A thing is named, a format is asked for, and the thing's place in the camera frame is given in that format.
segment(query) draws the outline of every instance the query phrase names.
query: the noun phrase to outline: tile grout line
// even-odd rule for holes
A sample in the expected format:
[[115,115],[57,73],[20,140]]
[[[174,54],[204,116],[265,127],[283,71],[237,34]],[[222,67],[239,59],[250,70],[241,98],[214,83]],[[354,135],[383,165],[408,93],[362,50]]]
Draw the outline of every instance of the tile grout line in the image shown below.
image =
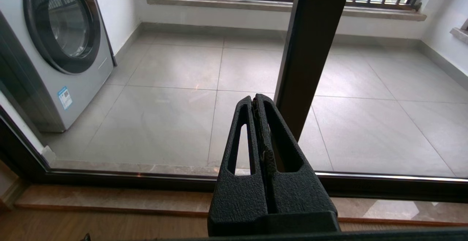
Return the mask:
[[386,84],[384,83],[384,81],[382,81],[382,79],[380,78],[380,76],[377,74],[377,72],[373,69],[373,67],[369,64],[369,62],[367,60],[365,60],[366,63],[369,65],[369,67],[372,69],[372,71],[376,74],[376,76],[379,78],[379,80],[382,82],[382,84],[385,86],[385,88],[388,90],[388,92],[390,92],[390,94],[393,96],[393,98],[395,98],[395,101],[396,103],[398,103],[398,105],[400,106],[400,108],[403,110],[403,112],[406,114],[406,116],[408,116],[408,118],[411,120],[411,122],[413,122],[414,126],[418,129],[418,131],[421,133],[421,135],[423,135],[423,137],[426,139],[426,141],[429,143],[429,145],[434,149],[434,151],[438,154],[438,156],[440,157],[440,159],[445,163],[445,165],[447,166],[447,168],[452,172],[453,176],[456,177],[455,173],[452,171],[452,168],[450,168],[450,166],[447,164],[447,162],[444,160],[444,158],[442,156],[440,156],[440,153],[437,151],[437,149],[434,147],[434,145],[427,139],[426,135],[424,135],[423,131],[418,127],[418,125],[416,125],[416,123],[414,122],[414,120],[410,117],[410,115],[406,112],[406,110],[403,108],[403,106],[401,105],[401,103],[396,99],[396,97],[393,95],[393,93],[390,91],[390,89],[388,89],[388,87],[386,86]]
[[404,113],[406,114],[406,116],[408,116],[409,119],[411,119],[411,122],[413,122],[413,124],[416,126],[416,128],[418,128],[418,131],[421,132],[421,134],[423,135],[423,137],[426,139],[426,141],[429,143],[429,145],[434,149],[434,151],[438,154],[438,156],[440,157],[440,159],[445,163],[445,165],[447,165],[447,168],[453,173],[453,176],[457,176],[455,174],[455,172],[452,170],[452,168],[450,168],[450,166],[448,165],[448,163],[445,161],[445,159],[440,155],[440,153],[438,152],[438,150],[434,147],[434,145],[431,143],[431,141],[426,137],[426,135],[423,133],[423,131],[419,128],[419,126],[414,122],[413,118],[411,118],[411,116],[408,114],[408,112],[406,112],[405,108],[401,105],[401,103],[399,101],[396,101],[401,109],[404,111]]
[[151,44],[148,44],[148,43],[144,43],[146,45],[151,45],[151,46],[154,46],[154,45],[164,45],[164,46],[185,46],[185,47],[204,47],[204,48],[218,48],[218,49],[221,49],[222,47],[218,47],[218,46],[204,46],[204,45],[184,45],[184,44],[167,44],[167,43],[151,43]]
[[138,66],[140,66],[140,64],[142,63],[143,58],[147,55],[147,53],[148,53],[148,51],[149,51],[150,48],[151,48],[151,45],[150,45],[150,47],[148,47],[148,49],[145,51],[145,54],[143,54],[143,55],[141,56],[140,60],[139,60],[138,63],[137,63],[137,66],[135,66],[135,69],[133,70],[132,74],[130,75],[130,77],[128,78],[128,80],[125,82],[125,87],[127,87],[128,82],[130,81],[130,79],[132,79],[133,74],[135,74],[135,71],[138,69]]
[[218,91],[243,92],[243,93],[261,93],[261,94],[274,94],[274,92],[244,91],[244,90],[224,90],[224,89],[218,89]]
[[218,83],[216,84],[216,94],[215,94],[215,97],[214,97],[213,118],[211,120],[210,141],[209,141],[209,144],[208,144],[208,157],[206,158],[206,166],[207,167],[208,167],[208,164],[210,162],[211,138],[213,137],[214,114],[216,112],[216,101],[218,99],[219,76],[221,75],[221,64],[223,62],[223,52],[224,52],[224,36],[223,36],[223,47],[221,48],[221,59],[219,60]]
[[396,101],[396,99],[358,98],[358,97],[325,96],[325,95],[315,95],[314,97],[341,98],[341,99],[371,99],[371,100],[383,100],[383,101]]
[[117,99],[120,97],[120,95],[122,94],[122,92],[124,91],[124,88],[125,86],[122,88],[122,90],[120,91],[120,93],[118,94],[117,98],[114,100],[114,103],[112,103],[112,106],[109,108],[109,111],[107,111],[106,115],[104,116],[104,118],[102,119],[101,121],[101,124],[99,124],[99,126],[97,127],[96,131],[94,132],[93,136],[91,137],[91,139],[89,140],[89,142],[87,143],[86,147],[84,148],[82,154],[84,152],[86,152],[87,148],[89,147],[89,144],[91,143],[91,141],[93,141],[94,137],[96,136],[97,134],[97,131],[101,128],[102,124],[104,123],[105,119],[107,118],[107,115],[109,115],[110,111],[112,110],[112,108],[114,107],[115,103],[117,102]]
[[116,86],[124,86],[124,87],[123,87],[122,90],[120,91],[120,93],[119,93],[119,95],[117,96],[117,98],[114,100],[114,103],[112,103],[112,106],[110,107],[109,111],[107,111],[107,113],[106,113],[106,115],[104,116],[104,118],[103,118],[101,124],[99,124],[99,127],[96,129],[95,133],[93,134],[93,136],[92,136],[91,139],[89,140],[89,142],[88,142],[88,144],[86,145],[86,147],[85,147],[85,149],[83,150],[83,152],[85,152],[85,151],[87,150],[87,148],[89,147],[89,144],[91,143],[91,141],[92,141],[92,140],[94,139],[94,137],[96,136],[97,131],[101,128],[102,123],[104,123],[104,120],[107,118],[107,115],[109,114],[109,112],[110,112],[110,111],[112,110],[112,108],[114,107],[115,103],[117,102],[117,99],[120,97],[120,95],[121,95],[122,92],[124,91],[125,87],[127,87],[128,81],[130,81],[130,78],[132,78],[132,76],[133,76],[133,74],[135,73],[135,71],[137,70],[139,64],[142,62],[143,57],[147,54],[148,51],[149,51],[149,48],[147,49],[147,51],[145,52],[145,54],[143,54],[143,55],[141,56],[141,59],[140,59],[140,61],[138,62],[138,65],[135,67],[135,70],[133,71],[132,75],[128,78],[128,80],[127,80],[127,82],[125,83],[125,85],[121,85],[121,84],[116,85]]
[[322,134],[320,126],[319,126],[319,121],[317,120],[316,112],[314,111],[314,108],[312,107],[312,105],[310,105],[310,109],[312,110],[312,113],[314,113],[314,118],[316,119],[317,127],[319,128],[320,136],[321,136],[322,141],[323,141],[323,146],[325,146],[325,151],[327,152],[328,160],[330,161],[331,170],[335,171],[335,169],[333,168],[333,163],[331,162],[330,153],[328,153],[327,145],[325,143],[325,140],[323,139],[323,134]]
[[126,84],[125,86],[135,86],[135,87],[154,87],[154,88],[171,88],[171,89],[189,89],[189,90],[205,90],[205,91],[216,91],[216,89],[207,89],[207,88],[191,88],[191,87],[175,87],[175,86],[142,86],[138,84]]

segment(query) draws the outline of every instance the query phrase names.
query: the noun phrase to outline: white wall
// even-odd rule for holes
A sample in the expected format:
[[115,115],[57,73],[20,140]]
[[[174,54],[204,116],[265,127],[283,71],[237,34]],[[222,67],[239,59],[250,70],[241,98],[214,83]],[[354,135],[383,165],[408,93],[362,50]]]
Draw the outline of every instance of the white wall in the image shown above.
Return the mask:
[[[440,7],[440,0],[421,0],[421,2],[423,9],[429,14]],[[146,0],[135,0],[135,3],[141,20],[151,23],[287,30],[291,16],[288,12],[276,11],[148,5]],[[343,16],[336,33],[421,39],[430,21],[429,18],[418,22]]]
[[116,54],[140,23],[134,0],[97,0]]
[[468,0],[446,0],[435,16],[423,42],[468,75],[468,45],[450,34],[452,28],[460,28],[468,19]]

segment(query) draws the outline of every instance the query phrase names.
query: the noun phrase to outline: wooden floor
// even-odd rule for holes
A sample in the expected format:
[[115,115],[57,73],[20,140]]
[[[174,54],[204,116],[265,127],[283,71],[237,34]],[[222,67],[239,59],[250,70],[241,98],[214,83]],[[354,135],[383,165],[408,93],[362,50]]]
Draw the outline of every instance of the wooden floor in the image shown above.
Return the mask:
[[[411,229],[421,226],[340,223],[343,231]],[[92,241],[174,239],[208,236],[206,217],[121,212],[18,209],[0,215],[1,241]]]

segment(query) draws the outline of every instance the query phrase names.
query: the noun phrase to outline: baseboard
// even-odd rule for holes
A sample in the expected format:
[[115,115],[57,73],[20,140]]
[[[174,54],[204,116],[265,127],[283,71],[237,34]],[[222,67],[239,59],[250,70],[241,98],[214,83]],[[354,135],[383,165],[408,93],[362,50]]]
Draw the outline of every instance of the baseboard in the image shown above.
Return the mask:
[[406,48],[416,48],[419,45],[419,39],[403,39],[389,37],[360,36],[348,34],[336,34],[333,38],[335,44],[350,45],[372,45],[372,46],[399,46]]
[[468,76],[465,75],[460,69],[450,63],[447,59],[441,56],[439,53],[430,48],[423,41],[419,42],[418,50],[426,57],[431,59],[433,63],[438,65],[446,74],[448,74],[453,80],[455,80],[460,86],[468,90]]
[[127,41],[125,41],[124,45],[120,48],[119,51],[114,55],[117,65],[122,61],[124,55],[127,53],[128,49],[132,44],[136,41],[136,39],[140,36],[143,30],[142,23],[140,23],[137,28],[133,31],[133,33],[128,37]]
[[[196,26],[196,25],[178,25],[178,24],[160,24],[160,23],[142,23],[145,31],[155,31],[158,33],[187,33],[187,34],[210,34],[224,36],[253,36],[267,38],[286,39],[287,31],[250,29],[250,28],[232,28],[220,26]],[[374,45],[374,46],[404,46],[416,48],[419,39],[402,39],[388,37],[373,37],[359,35],[335,35],[333,42],[335,44],[353,44],[353,45]]]
[[155,31],[158,33],[186,33],[186,34],[209,34],[223,36],[253,36],[265,38],[286,39],[286,31],[233,28],[220,26],[196,26],[196,25],[178,25],[178,24],[160,24],[160,23],[142,23],[145,31]]
[[21,178],[16,179],[8,190],[0,196],[0,203],[2,203],[3,208],[13,210],[16,200],[28,188],[28,186],[29,183],[25,180]]

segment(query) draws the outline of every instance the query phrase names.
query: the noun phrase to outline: black clamp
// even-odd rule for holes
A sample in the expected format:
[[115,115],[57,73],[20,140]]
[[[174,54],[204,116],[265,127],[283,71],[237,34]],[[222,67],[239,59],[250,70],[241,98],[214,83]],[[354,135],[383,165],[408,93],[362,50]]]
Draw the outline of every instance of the black clamp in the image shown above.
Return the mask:
[[[246,124],[250,175],[236,176]],[[209,236],[340,231],[337,211],[274,102],[237,103],[208,216]]]

